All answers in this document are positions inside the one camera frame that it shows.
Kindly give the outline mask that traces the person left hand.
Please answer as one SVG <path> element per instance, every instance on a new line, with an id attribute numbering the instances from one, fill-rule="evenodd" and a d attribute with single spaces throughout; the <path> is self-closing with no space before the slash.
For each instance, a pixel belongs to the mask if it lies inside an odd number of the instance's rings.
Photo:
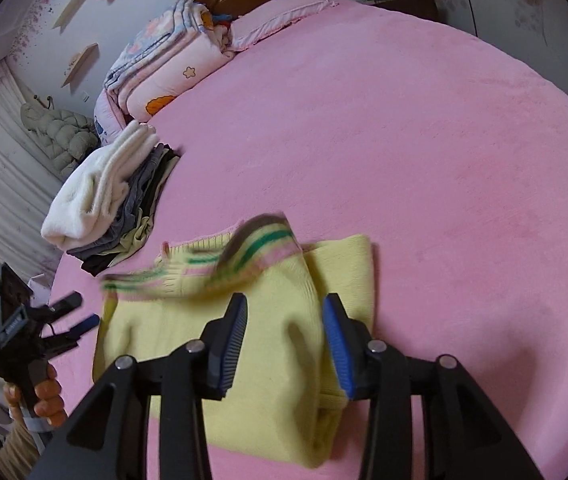
<path id="1" fill-rule="evenodd" d="M 37 417 L 44 418 L 54 428 L 60 427 L 68 418 L 61 391 L 61 385 L 57 380 L 57 370 L 49 364 L 46 379 L 34 387 L 37 397 L 34 413 Z M 11 382 L 5 382 L 3 392 L 11 419 L 23 424 L 20 389 Z"/>

